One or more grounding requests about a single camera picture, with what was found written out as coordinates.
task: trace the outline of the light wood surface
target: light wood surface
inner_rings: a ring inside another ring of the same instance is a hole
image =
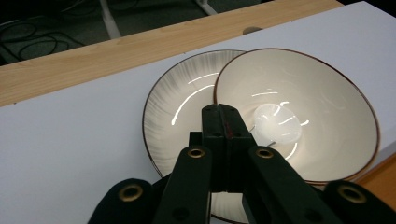
[[[341,7],[334,0],[275,0],[46,57],[0,66],[0,106]],[[396,210],[396,156],[358,183]]]

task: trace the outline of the white tabletop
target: white tabletop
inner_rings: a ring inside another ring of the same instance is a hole
[[[121,180],[157,181],[142,134],[156,80],[196,53],[261,48],[315,56],[350,78],[379,120],[375,163],[396,151],[396,19],[360,2],[0,107],[0,223],[86,223]]]

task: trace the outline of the gray carpet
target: gray carpet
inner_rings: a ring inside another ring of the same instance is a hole
[[[33,18],[0,24],[2,64],[108,40],[99,1],[76,2],[81,4],[66,11],[64,8],[60,13],[34,15]],[[209,4],[218,13],[222,13],[260,2],[261,0],[210,0]],[[108,0],[108,4],[122,36],[207,16],[192,0]]]

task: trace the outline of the floor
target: floor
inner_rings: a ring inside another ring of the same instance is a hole
[[[20,4],[24,6],[23,8],[17,4],[19,1],[25,3],[25,5]],[[218,13],[222,13],[257,5],[261,1],[209,0],[208,2]],[[107,0],[107,2],[122,36],[207,16],[194,0]],[[339,0],[339,2],[346,5],[357,1]],[[394,7],[390,6],[391,1],[368,0],[367,2],[395,16]],[[53,0],[14,0],[6,3],[10,9],[0,5],[0,65],[109,39],[99,0],[57,0],[56,3],[63,4],[56,6],[50,3],[53,3]],[[22,18],[21,13],[17,13],[21,11],[26,18]]]

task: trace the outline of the brass insert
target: brass insert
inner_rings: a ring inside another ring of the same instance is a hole
[[[205,152],[200,148],[190,149],[187,154],[192,158],[202,158],[205,155]]]
[[[274,153],[266,148],[259,148],[256,150],[256,155],[264,159],[270,159],[274,156]]]
[[[132,185],[127,185],[124,188],[122,188],[119,192],[119,198],[125,202],[133,202],[134,200],[140,198],[143,194],[143,189],[142,187],[132,184]]]
[[[337,189],[338,193],[348,201],[352,203],[366,203],[367,198],[358,189],[350,187],[348,185],[341,185]]]

